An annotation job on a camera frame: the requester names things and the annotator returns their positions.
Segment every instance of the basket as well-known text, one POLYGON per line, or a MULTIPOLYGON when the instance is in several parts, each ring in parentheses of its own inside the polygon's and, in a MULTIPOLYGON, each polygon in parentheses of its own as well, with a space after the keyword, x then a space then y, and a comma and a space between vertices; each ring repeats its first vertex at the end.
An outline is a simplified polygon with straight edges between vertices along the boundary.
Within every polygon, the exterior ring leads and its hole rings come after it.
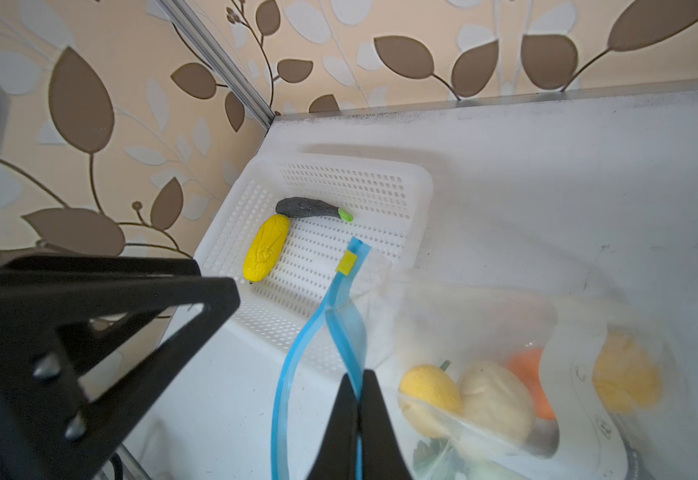
MULTIPOLYGON (((415 263, 432 198, 432 178, 417 165, 320 154, 260 154, 234 183, 194 258, 203 276, 238 282, 237 327, 287 352, 327 292, 336 266, 356 236, 403 267, 415 263), (309 197, 344 208, 354 222, 315 216, 292 219, 277 265, 249 284, 242 264, 259 227, 279 200, 309 197)), ((346 370, 326 332, 302 365, 327 376, 346 370)))

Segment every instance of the screw head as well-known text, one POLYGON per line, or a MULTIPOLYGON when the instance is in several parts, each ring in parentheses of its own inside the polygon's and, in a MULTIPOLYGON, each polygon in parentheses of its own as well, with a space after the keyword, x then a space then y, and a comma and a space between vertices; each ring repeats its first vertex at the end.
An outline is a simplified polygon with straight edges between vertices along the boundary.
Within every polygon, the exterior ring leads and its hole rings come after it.
POLYGON ((66 431, 63 436, 70 442, 74 442, 85 435, 86 430, 87 426, 85 425, 85 419, 82 417, 82 412, 77 412, 77 415, 66 425, 66 431))
POLYGON ((61 361, 55 353, 50 352, 34 364, 32 375, 37 380, 49 380, 56 378, 61 373, 61 361))

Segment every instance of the wallpaper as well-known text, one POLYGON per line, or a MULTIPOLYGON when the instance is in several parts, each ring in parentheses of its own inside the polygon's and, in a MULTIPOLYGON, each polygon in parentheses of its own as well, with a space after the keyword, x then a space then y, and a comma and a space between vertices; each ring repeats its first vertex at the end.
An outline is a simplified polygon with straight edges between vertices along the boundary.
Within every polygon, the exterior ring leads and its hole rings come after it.
POLYGON ((0 259, 191 257, 265 129, 153 0, 0 2, 0 259))
POLYGON ((187 0, 279 114, 698 78, 698 0, 187 0))

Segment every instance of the white tabletop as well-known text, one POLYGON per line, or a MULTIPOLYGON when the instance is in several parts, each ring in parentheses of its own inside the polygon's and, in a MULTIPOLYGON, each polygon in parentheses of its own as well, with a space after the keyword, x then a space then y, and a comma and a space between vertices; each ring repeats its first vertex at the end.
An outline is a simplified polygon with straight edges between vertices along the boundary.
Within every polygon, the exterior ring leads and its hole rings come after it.
MULTIPOLYGON (((427 168, 416 268, 666 312, 698 404, 698 91, 277 121, 260 151, 427 168)), ((268 478, 281 360, 266 348, 233 327, 214 336, 126 441, 147 471, 268 478)), ((297 435, 318 444, 334 386, 314 388, 291 415, 314 416, 297 435)))

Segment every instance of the eggplant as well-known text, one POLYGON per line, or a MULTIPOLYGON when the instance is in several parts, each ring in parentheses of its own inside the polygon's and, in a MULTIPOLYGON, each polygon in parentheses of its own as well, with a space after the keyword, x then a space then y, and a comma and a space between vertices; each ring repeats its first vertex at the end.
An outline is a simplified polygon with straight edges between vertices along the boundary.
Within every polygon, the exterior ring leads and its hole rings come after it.
POLYGON ((304 197, 290 197, 277 202, 275 208, 278 214, 288 218, 306 218, 308 216, 334 216, 347 222, 354 220, 354 217, 343 208, 330 205, 322 200, 304 197))

